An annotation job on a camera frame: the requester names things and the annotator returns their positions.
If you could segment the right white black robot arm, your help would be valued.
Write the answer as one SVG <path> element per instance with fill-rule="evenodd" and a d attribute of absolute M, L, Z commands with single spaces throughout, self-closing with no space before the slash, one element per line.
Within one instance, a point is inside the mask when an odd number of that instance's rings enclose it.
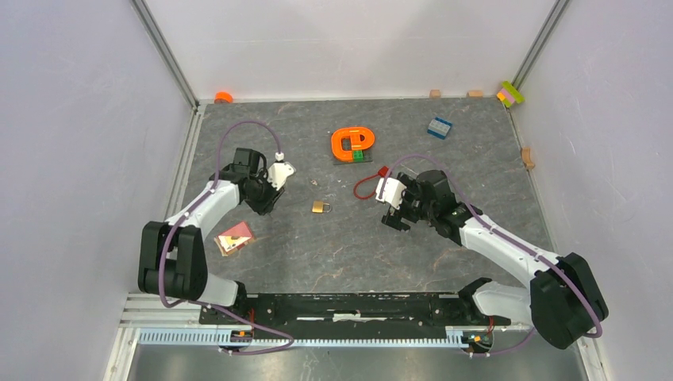
<path fill-rule="evenodd" d="M 507 318 L 532 326 L 559 349 L 602 333 L 609 308 L 586 259 L 575 252 L 561 256 L 503 229 L 460 201 L 443 171 L 381 178 L 375 199 L 389 206 L 384 225 L 407 231 L 425 221 L 441 237 L 486 257 L 520 283 L 511 287 L 482 278 L 465 287 L 458 303 L 465 322 Z"/>

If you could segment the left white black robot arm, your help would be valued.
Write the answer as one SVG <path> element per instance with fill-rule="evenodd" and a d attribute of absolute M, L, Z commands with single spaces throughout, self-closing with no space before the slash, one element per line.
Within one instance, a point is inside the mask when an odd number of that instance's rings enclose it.
<path fill-rule="evenodd" d="M 144 226 L 137 278 L 140 291 L 219 305 L 228 322 L 242 322 L 249 313 L 244 285 L 209 272 L 205 239 L 241 203 L 258 215 L 269 214 L 295 172 L 282 153 L 268 164 L 261 152 L 238 148 L 232 163 L 213 173 L 187 206 L 165 221 Z"/>

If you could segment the brass padlock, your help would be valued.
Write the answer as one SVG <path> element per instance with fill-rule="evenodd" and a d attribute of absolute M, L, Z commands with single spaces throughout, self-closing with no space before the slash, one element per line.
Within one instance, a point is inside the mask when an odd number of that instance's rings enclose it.
<path fill-rule="evenodd" d="M 332 211 L 332 206 L 328 202 L 316 200 L 311 206 L 311 212 L 314 214 L 326 214 Z"/>

